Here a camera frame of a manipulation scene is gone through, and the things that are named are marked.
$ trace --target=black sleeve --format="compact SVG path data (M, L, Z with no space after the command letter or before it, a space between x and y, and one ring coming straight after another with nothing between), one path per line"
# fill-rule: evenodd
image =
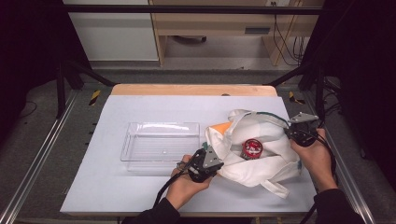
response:
M126 217L122 224L158 224L158 223L176 223L180 213L163 198L157 206L146 210L137 217Z
M317 224L364 224L340 189L325 190L315 196L314 201L318 211Z

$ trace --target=white cabinet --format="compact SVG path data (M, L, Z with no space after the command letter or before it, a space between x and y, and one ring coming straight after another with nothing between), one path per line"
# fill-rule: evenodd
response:
M65 4L147 5L147 0L64 0ZM148 13L69 13L90 61L158 61Z

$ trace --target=small red jar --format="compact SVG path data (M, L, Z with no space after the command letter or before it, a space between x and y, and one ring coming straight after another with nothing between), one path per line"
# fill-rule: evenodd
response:
M254 138L248 139L244 144L242 144L241 157L245 160L256 160L262 154L263 148L262 143Z

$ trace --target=human hand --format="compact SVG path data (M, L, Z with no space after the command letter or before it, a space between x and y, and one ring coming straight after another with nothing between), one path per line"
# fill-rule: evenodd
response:
M183 161L188 162L191 159L190 155L183 156ZM178 174L180 171L174 169L172 176ZM209 177L203 183L195 183L191 180L188 173L181 175L172 185L169 187L166 193L166 199L171 203L176 210L187 203L192 196L201 190L209 188L209 183L213 177Z
M317 129L318 135L326 139L324 129ZM290 140L291 148L300 156L304 166L313 176L318 185L318 191L326 189L337 189L337 185L332 178L332 161L325 146L316 141L309 147L301 147L293 140Z

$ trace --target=human arm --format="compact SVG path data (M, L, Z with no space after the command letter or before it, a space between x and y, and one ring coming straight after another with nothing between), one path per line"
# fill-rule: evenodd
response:
M191 156L185 155L184 162L188 162ZM171 176L176 175L180 171L174 169ZM146 210L137 217L126 217L122 224L157 224L157 223L176 223L180 217L177 211L185 203L187 203L196 193L209 188L212 177L203 183L193 182L189 175L181 175L174 183L169 186L165 198L152 209Z
M318 135L326 139L323 129ZM300 156L304 166L318 186L314 201L318 211L317 224L364 223L347 201L343 191L338 189L332 177L332 161L328 149L319 141L310 147L301 147L290 140L291 148Z

